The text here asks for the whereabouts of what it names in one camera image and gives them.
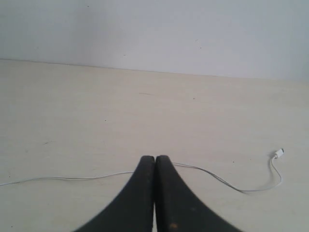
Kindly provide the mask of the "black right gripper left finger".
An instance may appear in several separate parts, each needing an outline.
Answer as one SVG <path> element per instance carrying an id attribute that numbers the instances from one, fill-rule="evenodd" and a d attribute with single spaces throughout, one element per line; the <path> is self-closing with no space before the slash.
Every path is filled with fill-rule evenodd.
<path id="1" fill-rule="evenodd" d="M 141 157 L 120 193 L 78 232 L 151 232 L 154 213 L 153 156 Z"/>

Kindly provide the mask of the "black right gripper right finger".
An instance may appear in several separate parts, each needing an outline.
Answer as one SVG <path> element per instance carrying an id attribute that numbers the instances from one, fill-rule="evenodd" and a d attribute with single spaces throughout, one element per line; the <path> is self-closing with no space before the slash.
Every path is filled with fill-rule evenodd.
<path id="1" fill-rule="evenodd" d="M 155 214 L 159 232 L 238 232 L 186 185 L 170 158 L 156 157 Z"/>

